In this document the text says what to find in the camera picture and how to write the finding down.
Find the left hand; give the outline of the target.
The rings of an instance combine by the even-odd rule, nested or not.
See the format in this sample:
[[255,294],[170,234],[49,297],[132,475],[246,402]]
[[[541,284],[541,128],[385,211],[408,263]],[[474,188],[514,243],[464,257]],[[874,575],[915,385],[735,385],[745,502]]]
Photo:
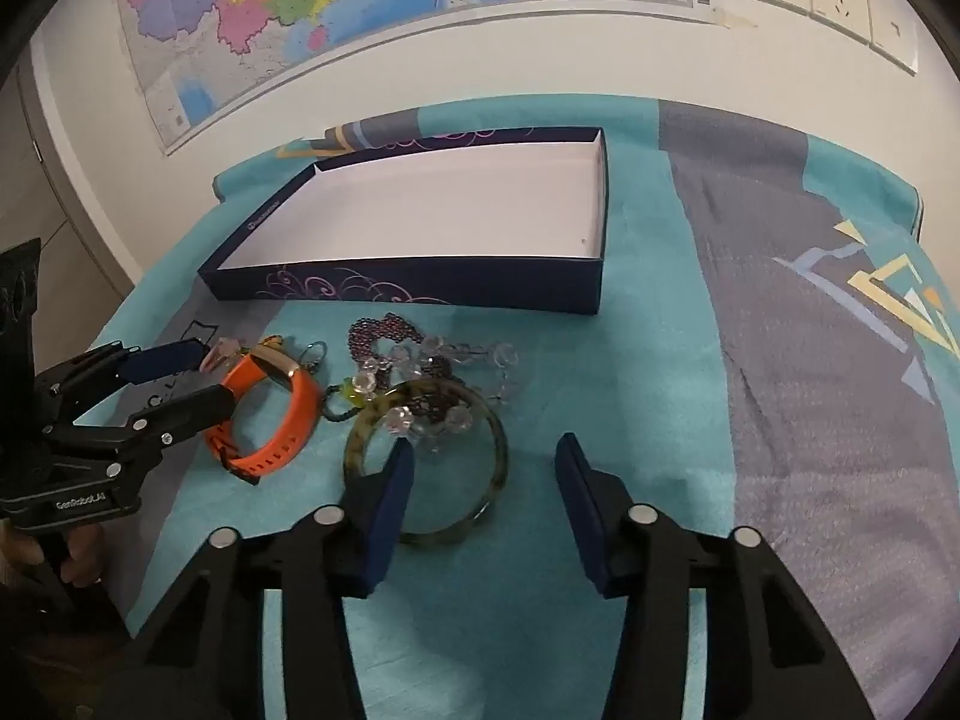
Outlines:
[[[65,533],[67,557],[55,562],[59,580],[82,589],[98,582],[107,561],[106,532],[101,523],[71,528]],[[2,522],[2,557],[14,575],[39,578],[50,562],[41,544],[27,533],[15,530],[8,520]]]

